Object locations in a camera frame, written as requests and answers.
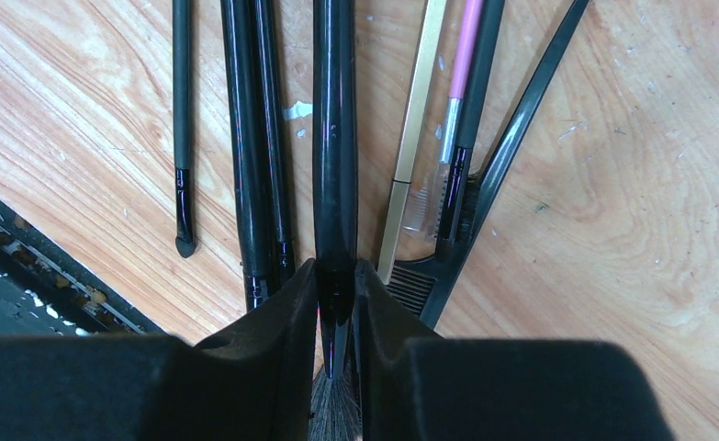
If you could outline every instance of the angled brush tip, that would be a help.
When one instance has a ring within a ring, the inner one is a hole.
[[[186,259],[197,249],[197,244],[194,242],[194,240],[186,241],[181,237],[176,237],[175,248],[178,249],[178,253],[181,255],[181,257]]]

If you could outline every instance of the black comb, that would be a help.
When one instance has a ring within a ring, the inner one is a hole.
[[[513,157],[519,150],[523,137],[540,106],[545,90],[554,77],[556,68],[565,54],[567,45],[575,33],[590,0],[575,0],[565,14],[565,18],[556,30],[556,34],[548,44],[543,58],[537,65],[532,79],[524,90],[521,101],[513,111],[511,120],[505,127],[500,142],[489,159],[488,165],[481,173],[467,179],[464,198],[459,208],[459,223],[453,248],[446,258],[440,260],[430,255],[418,260],[398,260],[394,263],[391,281],[387,288],[389,293],[411,312],[418,315],[422,322],[433,328],[440,318],[445,303],[448,301],[456,280],[465,266],[470,250],[475,243],[483,222],[489,214],[494,199],[500,192],[500,185],[511,167]],[[501,0],[489,0],[484,5],[484,16],[481,17],[479,36],[485,33],[484,26],[499,18],[488,17],[491,5],[502,3]],[[476,51],[481,49],[480,40],[476,41]],[[468,78],[467,92],[475,80]],[[467,113],[474,115],[483,111],[483,106],[476,106]]]

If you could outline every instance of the wood grain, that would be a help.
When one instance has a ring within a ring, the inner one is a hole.
[[[201,245],[184,261],[173,244],[169,2],[40,3],[0,2],[0,198],[195,342],[244,307],[219,4],[195,2]],[[478,156],[567,4],[508,2]],[[369,258],[422,5],[357,2],[360,253]],[[423,157],[436,151],[460,10],[451,4],[444,27]],[[309,2],[282,1],[280,22],[286,105],[311,102]],[[288,122],[303,258],[313,255],[311,123]],[[417,163],[419,183],[426,164]],[[399,250],[425,252],[411,240]],[[593,2],[438,331],[616,342],[645,370],[679,437],[719,439],[719,2]]]

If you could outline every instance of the brush bristles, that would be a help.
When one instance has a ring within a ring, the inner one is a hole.
[[[475,176],[467,179],[462,208],[459,210],[459,228],[456,230],[456,241],[470,243],[473,239],[473,221],[476,217],[476,206],[480,196],[480,182]]]
[[[310,394],[309,441],[356,441],[362,434],[350,369],[330,379],[322,367]]]

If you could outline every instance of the black makeup brush handle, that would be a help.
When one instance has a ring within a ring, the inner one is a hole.
[[[191,0],[173,0],[173,137],[177,169],[191,168]]]
[[[267,167],[266,149],[258,130],[262,113],[256,93],[252,7],[247,0],[221,0],[237,231],[249,310],[267,299],[268,278],[272,276],[267,184],[260,173]]]
[[[358,215],[354,1],[315,0],[313,217],[324,368],[344,371],[354,306]]]
[[[289,208],[289,172],[286,167],[286,134],[283,123],[280,70],[276,42],[275,10],[272,0],[255,0],[256,42],[260,85],[264,106],[263,130],[267,139],[267,171],[271,186],[270,200],[275,227],[275,263],[279,285],[283,286],[295,271],[294,235]]]

